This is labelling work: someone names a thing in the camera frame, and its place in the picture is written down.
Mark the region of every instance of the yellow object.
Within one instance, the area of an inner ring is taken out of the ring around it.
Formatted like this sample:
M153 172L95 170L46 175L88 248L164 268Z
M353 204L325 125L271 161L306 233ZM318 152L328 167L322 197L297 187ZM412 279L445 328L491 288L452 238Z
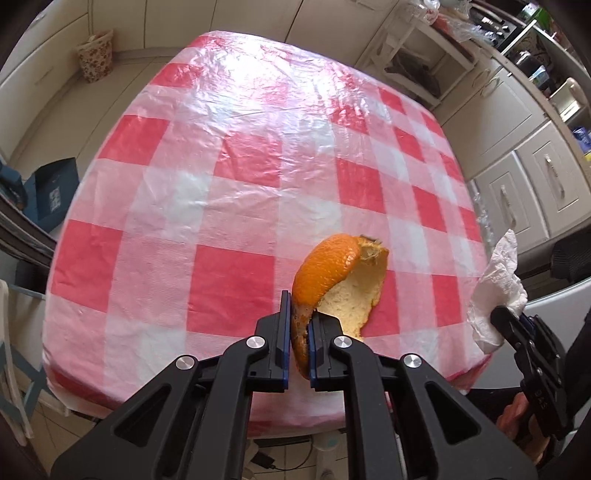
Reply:
M343 333L361 339L361 327L379 302L388 249L379 240L345 233L316 245L291 289L291 345L298 369L308 377L307 325L316 308L340 320Z

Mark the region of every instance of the paper towel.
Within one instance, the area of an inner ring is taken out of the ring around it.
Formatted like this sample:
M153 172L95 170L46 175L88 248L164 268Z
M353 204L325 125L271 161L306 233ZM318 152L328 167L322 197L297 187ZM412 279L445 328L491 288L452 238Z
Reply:
M472 338L484 353L494 352L505 341L491 324L493 309L504 305L519 316L527 303L527 292L515 275L516 269L517 239L513 230L508 230L497 243L468 305L467 315L473 329Z

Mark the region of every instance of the white cabinet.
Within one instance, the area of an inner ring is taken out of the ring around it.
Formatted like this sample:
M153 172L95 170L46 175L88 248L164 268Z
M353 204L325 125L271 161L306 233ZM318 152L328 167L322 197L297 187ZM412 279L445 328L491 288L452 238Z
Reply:
M509 228L516 234L518 252L548 240L540 206L515 152L474 180L488 211L495 241L499 241Z
M502 66L499 62L482 54L473 70L453 88L453 90L441 101L441 104L433 110L433 115L440 125L445 124L470 98L474 96L491 78L493 78Z
M88 35L84 15L43 43L0 85L0 151L6 159L46 103L79 70L74 48Z
M354 65L396 3L372 9L351 0L304 0L287 43Z
M216 0L147 0L145 48L186 47L215 30L211 28L215 6Z
M217 0L212 30L285 41L301 0Z
M115 51L142 49L145 11L146 0L95 0L92 2L92 31L115 30Z
M512 150L545 120L535 99L500 70L442 128L466 180Z
M54 0L40 12L0 70L0 83L39 45L88 13L88 0Z
M583 172L558 129L547 123L517 148L538 194L552 236L591 215L591 193Z

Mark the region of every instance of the table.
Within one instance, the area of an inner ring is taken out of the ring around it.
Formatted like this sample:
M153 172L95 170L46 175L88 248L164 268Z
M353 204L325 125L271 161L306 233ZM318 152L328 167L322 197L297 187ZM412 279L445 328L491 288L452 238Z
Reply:
M130 104L74 199L51 269L44 366L66 405L105 415L176 356L221 354L278 310L335 232L390 248L363 330L469 387L485 355L466 308L485 253L462 174L431 113L350 67L212 32ZM291 364L256 394L249 432L344 425L340 393Z

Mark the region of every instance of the silver screw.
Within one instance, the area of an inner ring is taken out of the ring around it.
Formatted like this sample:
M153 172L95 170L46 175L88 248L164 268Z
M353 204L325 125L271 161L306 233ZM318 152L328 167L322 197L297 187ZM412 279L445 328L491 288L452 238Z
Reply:
M418 355L415 355L414 353L409 353L408 355L406 355L402 361L404 362L404 365L406 365L409 368L417 368L420 367L421 364L423 363L423 361L421 360L421 357L419 357Z
M351 345L353 345L353 341L346 335L339 335L338 337L335 337L333 342L339 348L349 348Z
M260 348L265 345L265 339L255 335L254 337L249 337L248 340L246 340L246 345L248 345L250 348Z
M175 363L179 370L191 370L195 366L195 359L192 356L180 356Z

